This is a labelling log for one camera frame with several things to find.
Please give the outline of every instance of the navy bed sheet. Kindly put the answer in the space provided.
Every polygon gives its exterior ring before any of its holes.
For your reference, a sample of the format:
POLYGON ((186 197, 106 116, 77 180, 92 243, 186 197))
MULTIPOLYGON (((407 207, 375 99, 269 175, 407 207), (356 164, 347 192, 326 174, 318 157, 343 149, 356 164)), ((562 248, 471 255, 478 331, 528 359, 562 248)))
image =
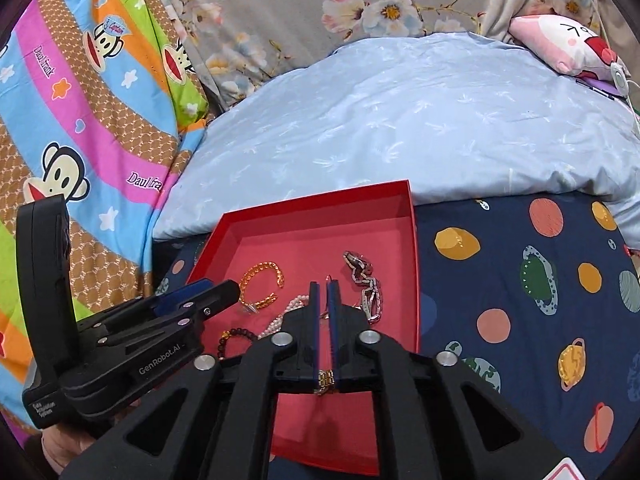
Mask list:
MULTIPOLYGON (((596 479, 640 417, 640 285, 612 217, 578 192, 415 213, 421 353, 457 353, 596 479)), ((184 284, 206 238, 176 246, 159 292, 184 284)), ((269 472, 364 478, 278 457, 269 472)))

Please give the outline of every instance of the colorful blanket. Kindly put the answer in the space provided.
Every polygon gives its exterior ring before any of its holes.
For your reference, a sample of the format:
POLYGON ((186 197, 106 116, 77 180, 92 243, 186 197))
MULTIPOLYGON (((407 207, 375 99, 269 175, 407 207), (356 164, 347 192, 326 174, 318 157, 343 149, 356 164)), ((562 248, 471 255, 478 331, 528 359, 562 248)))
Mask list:
POLYGON ((0 404, 23 424, 18 206, 64 195, 79 318, 149 294, 151 230, 206 113, 160 0, 33 0, 0 50, 0 404))

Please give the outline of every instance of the red box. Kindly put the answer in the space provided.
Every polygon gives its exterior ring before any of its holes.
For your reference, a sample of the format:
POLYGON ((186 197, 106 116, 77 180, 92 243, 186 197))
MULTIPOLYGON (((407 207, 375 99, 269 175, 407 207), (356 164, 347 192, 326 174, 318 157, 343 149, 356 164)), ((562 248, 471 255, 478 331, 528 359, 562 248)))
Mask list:
MULTIPOLYGON (((383 313, 380 330, 410 350, 419 342, 418 261, 414 208, 408 181, 357 187, 226 213, 207 241, 188 282, 209 278, 239 282, 259 262, 271 261, 284 274, 255 275, 246 289, 249 301, 275 292, 278 299, 258 314, 241 305, 209 319, 203 342, 217 354, 224 330, 247 328, 259 334, 309 282, 321 284, 321 310, 328 275, 340 282, 342 301, 355 304, 360 291, 342 259, 345 250, 362 254, 380 282, 383 313)), ((226 355, 243 352, 248 341, 231 338, 226 355)), ((328 324, 321 322, 320 368, 331 367, 328 324)), ((281 395, 271 451, 316 467, 378 474, 372 400, 369 393, 318 396, 281 395)))

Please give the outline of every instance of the cartoon face pillow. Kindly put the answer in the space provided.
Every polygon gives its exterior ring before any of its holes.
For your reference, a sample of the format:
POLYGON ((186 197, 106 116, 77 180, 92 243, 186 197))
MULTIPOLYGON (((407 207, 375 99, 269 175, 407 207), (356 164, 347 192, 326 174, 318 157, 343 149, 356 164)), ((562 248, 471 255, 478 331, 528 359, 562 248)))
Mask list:
POLYGON ((600 36, 564 16, 513 18, 509 32, 558 73, 612 81, 612 62, 626 71, 618 54, 600 36))

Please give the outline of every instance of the light blue blanket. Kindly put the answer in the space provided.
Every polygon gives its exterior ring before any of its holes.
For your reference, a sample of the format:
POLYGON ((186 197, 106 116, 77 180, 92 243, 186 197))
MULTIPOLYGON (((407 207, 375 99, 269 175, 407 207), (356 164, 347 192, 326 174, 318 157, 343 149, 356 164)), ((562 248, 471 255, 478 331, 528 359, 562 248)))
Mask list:
POLYGON ((362 40, 217 118, 155 238, 230 210, 409 179, 415 204, 582 190, 640 249, 631 111, 529 51, 467 33, 362 40))

